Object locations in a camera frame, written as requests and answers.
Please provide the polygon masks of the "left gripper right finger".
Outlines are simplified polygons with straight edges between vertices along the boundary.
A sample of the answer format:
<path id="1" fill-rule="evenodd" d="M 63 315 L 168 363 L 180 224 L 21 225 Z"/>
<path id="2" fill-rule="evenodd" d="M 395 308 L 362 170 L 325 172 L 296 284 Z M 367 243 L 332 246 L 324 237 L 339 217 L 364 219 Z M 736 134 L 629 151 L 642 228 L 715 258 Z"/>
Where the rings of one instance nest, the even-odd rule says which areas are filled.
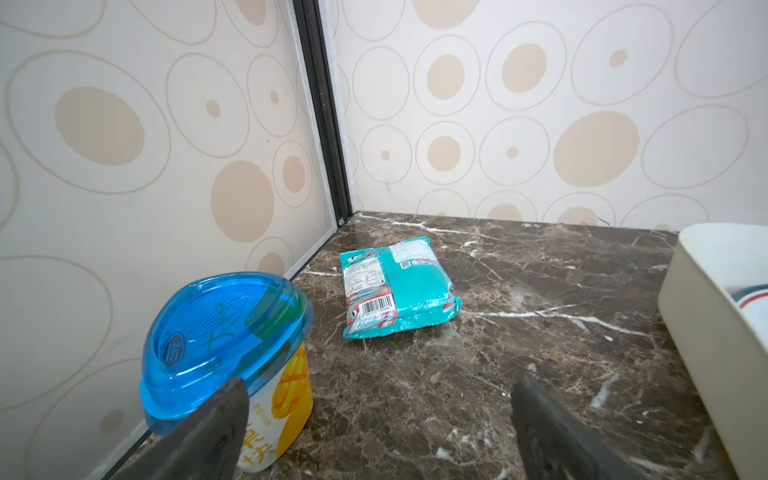
<path id="1" fill-rule="evenodd" d="M 511 420 L 529 479 L 643 479 L 593 430 L 569 413 L 534 379 L 511 394 Z"/>

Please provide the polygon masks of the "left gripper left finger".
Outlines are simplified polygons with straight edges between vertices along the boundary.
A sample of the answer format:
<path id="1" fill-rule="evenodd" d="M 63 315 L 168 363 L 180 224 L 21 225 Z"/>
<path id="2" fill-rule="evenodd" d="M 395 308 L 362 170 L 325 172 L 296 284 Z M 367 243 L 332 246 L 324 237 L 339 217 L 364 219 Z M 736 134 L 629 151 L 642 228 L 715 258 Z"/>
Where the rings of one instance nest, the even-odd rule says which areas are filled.
<path id="1" fill-rule="evenodd" d="M 224 479 L 235 477 L 248 420 L 245 382 L 224 384 L 117 479 Z"/>

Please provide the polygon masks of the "white plate red green characters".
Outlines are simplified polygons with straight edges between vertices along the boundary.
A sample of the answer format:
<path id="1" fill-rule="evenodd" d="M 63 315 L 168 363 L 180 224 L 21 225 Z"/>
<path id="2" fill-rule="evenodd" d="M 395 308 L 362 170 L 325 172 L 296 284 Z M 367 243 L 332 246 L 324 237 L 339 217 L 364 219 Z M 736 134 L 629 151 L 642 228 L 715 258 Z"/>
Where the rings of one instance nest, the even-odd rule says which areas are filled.
<path id="1" fill-rule="evenodd" d="M 754 285 L 731 294 L 747 323 L 758 336 L 767 339 L 768 329 L 768 286 Z"/>

